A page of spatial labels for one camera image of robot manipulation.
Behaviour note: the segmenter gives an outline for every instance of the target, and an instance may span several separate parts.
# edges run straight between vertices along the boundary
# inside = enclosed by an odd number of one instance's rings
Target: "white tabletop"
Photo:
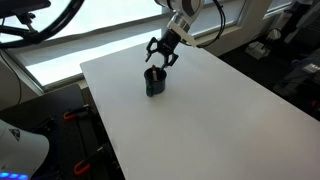
[[[127,180],[319,180],[320,124],[205,50],[149,98],[146,44],[81,65]]]

